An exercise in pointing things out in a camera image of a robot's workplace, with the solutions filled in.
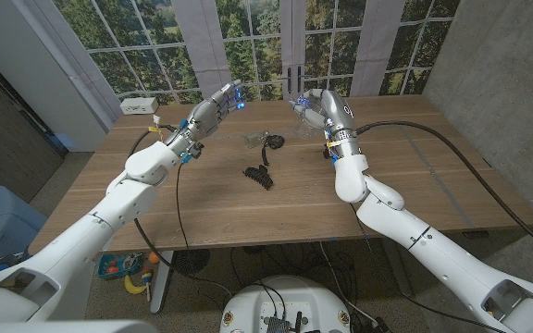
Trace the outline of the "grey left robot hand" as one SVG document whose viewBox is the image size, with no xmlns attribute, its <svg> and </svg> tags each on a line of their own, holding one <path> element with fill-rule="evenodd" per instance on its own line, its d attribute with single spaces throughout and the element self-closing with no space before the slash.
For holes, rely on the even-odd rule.
<svg viewBox="0 0 533 333">
<path fill-rule="evenodd" d="M 165 145 L 178 158 L 197 157 L 202 150 L 200 141 L 212 135 L 230 113 L 244 107 L 242 81 L 231 81 L 197 104 L 180 122 L 179 129 L 165 140 Z"/>
</svg>

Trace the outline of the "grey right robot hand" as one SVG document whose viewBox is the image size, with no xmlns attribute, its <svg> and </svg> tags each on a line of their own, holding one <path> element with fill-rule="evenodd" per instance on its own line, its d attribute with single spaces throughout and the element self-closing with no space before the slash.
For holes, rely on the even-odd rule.
<svg viewBox="0 0 533 333">
<path fill-rule="evenodd" d="M 311 89 L 290 104 L 300 123 L 307 127 L 307 134 L 324 133 L 328 156 L 332 160 L 361 154 L 353 111 L 338 93 Z"/>
</svg>

